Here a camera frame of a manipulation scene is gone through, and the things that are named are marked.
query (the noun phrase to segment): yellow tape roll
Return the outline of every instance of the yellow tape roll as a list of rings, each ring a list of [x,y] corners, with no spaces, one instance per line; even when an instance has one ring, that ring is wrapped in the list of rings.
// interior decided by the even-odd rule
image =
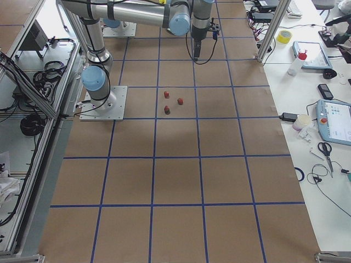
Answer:
[[[288,30],[281,30],[276,37],[276,40],[280,43],[287,44],[292,37],[292,33]]]

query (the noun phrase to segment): plastic bottle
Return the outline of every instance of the plastic bottle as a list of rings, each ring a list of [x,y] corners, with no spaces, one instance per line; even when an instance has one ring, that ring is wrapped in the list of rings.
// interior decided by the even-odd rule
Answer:
[[[287,70],[287,73],[290,76],[296,76],[297,72],[301,69],[303,63],[305,62],[307,58],[307,51],[304,53],[299,50],[297,58],[294,60],[294,62],[291,64],[289,69]]]

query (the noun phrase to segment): scissors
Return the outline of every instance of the scissors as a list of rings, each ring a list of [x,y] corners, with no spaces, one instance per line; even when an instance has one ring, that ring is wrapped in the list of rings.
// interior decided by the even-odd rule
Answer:
[[[333,177],[334,169],[333,169],[333,166],[331,165],[331,160],[329,157],[332,150],[331,145],[327,142],[320,142],[318,143],[318,150],[321,151],[324,154],[325,158],[327,159],[327,163],[331,171],[331,177]]]

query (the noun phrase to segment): white table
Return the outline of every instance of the white table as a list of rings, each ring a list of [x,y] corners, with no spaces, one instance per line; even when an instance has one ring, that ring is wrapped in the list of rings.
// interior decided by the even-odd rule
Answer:
[[[303,18],[300,20],[284,18],[281,26],[323,25],[321,17],[310,0],[295,0],[295,2],[303,12]],[[319,30],[321,27],[317,26],[289,29],[293,38],[288,44],[277,42],[274,52],[264,66],[279,114],[283,112],[306,113],[305,107],[308,104],[322,99],[317,90],[317,85],[320,83],[326,83],[336,99],[351,102],[351,85],[347,81],[348,78],[351,78],[351,64],[346,64],[343,58],[331,59],[334,70],[338,72],[338,76],[331,80],[323,79],[321,73],[311,73],[305,70],[299,72],[295,77],[286,73],[294,60],[292,42],[299,40],[322,43],[318,35]],[[340,55],[336,48],[325,48],[325,50],[329,56]],[[314,106],[309,107],[309,112],[312,118],[315,118]],[[291,124],[282,122],[282,128],[295,167],[301,168],[305,174],[311,172],[313,165],[317,163],[327,167],[326,161],[309,152],[311,147],[316,149],[317,144],[322,141],[317,129],[310,132],[312,141],[308,143],[298,136]],[[344,169],[351,170],[351,147],[334,143],[331,145],[332,161],[337,161]],[[333,178],[323,178],[319,186],[338,205],[351,213],[351,182],[345,174],[341,174],[336,163],[333,164],[333,167],[335,170]],[[322,251],[351,251],[351,218],[306,179],[300,183],[300,186],[320,249]]]

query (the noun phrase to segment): tablet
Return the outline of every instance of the tablet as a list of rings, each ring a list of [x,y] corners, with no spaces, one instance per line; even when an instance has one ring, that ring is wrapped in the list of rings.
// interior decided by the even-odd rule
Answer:
[[[310,70],[323,70],[325,68],[333,68],[323,47],[317,42],[294,41],[292,45],[295,57],[298,51],[307,50],[307,59],[302,68]]]
[[[319,134],[323,140],[351,145],[351,104],[319,100],[316,115]]]

